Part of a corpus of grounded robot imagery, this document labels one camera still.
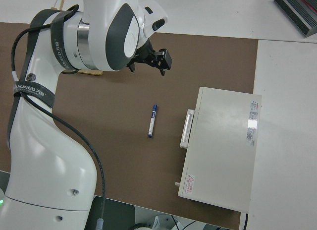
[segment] white robotic arm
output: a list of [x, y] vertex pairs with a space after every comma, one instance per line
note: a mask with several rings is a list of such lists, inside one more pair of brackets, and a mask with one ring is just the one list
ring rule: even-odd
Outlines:
[[[77, 9], [47, 9], [33, 19], [19, 79], [13, 52], [15, 98], [8, 127], [11, 175], [0, 206], [1, 229], [85, 227], [97, 173], [87, 151], [53, 121], [54, 94], [62, 72], [115, 71], [124, 66], [133, 71], [135, 62], [157, 67], [161, 74], [170, 69], [167, 50], [156, 53], [149, 40], [167, 22], [154, 1], [84, 0], [84, 12]], [[102, 229], [101, 222], [96, 229]]]

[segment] metal ring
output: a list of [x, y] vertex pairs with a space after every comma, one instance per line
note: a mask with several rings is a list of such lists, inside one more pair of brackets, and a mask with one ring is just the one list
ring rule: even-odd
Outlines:
[[78, 32], [77, 32], [77, 46], [79, 51], [79, 56], [83, 61], [84, 65], [91, 69], [91, 70], [98, 70], [96, 68], [89, 51], [89, 44], [88, 44], [88, 34], [89, 34], [89, 24], [84, 23], [80, 20], [78, 25]]

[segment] gray device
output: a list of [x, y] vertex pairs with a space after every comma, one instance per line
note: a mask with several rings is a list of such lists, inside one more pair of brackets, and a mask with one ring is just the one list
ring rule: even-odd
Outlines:
[[317, 0], [274, 0], [308, 37], [317, 32]]

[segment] label sticker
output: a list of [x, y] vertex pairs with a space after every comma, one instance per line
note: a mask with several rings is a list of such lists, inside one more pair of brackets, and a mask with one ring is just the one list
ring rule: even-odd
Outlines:
[[192, 174], [187, 175], [186, 183], [185, 183], [185, 194], [192, 194], [193, 193], [195, 178], [196, 177]]
[[258, 128], [258, 114], [259, 114], [259, 103], [252, 101], [250, 104], [249, 120], [248, 120], [248, 131], [247, 131], [247, 145], [254, 147], [257, 135], [256, 131]]

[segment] brown mat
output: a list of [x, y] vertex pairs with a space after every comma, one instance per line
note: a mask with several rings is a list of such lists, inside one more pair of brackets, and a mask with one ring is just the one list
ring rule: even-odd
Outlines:
[[[6, 126], [12, 105], [10, 50], [26, 24], [0, 23], [0, 170], [10, 171]], [[79, 129], [98, 150], [106, 170], [107, 197], [122, 202], [238, 229], [240, 213], [184, 199], [181, 179], [186, 150], [179, 148], [187, 109], [200, 86], [252, 93], [257, 40], [155, 34], [155, 49], [168, 48], [172, 70], [137, 64], [102, 76], [61, 75], [53, 113]], [[17, 53], [22, 67], [25, 48]], [[154, 138], [147, 138], [153, 104], [158, 105]], [[59, 127], [78, 140], [72, 133]], [[101, 194], [98, 179], [96, 194]]]

